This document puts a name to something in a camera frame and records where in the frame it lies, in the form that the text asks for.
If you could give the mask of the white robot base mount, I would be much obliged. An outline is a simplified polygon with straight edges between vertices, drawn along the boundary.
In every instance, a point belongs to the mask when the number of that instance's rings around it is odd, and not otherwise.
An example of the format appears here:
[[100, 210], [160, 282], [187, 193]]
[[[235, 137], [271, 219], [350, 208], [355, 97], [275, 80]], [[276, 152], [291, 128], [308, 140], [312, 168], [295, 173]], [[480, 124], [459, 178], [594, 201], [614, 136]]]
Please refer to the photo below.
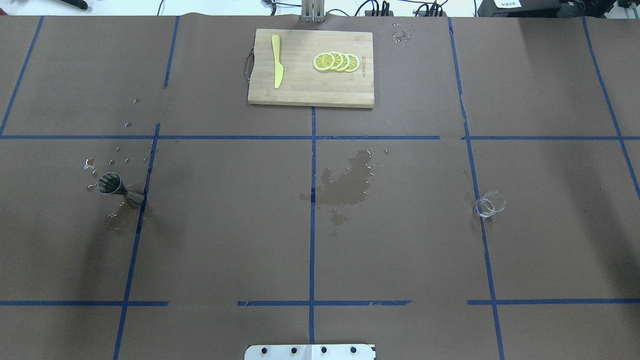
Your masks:
[[263, 344], [249, 346], [245, 360], [375, 360], [373, 344]]

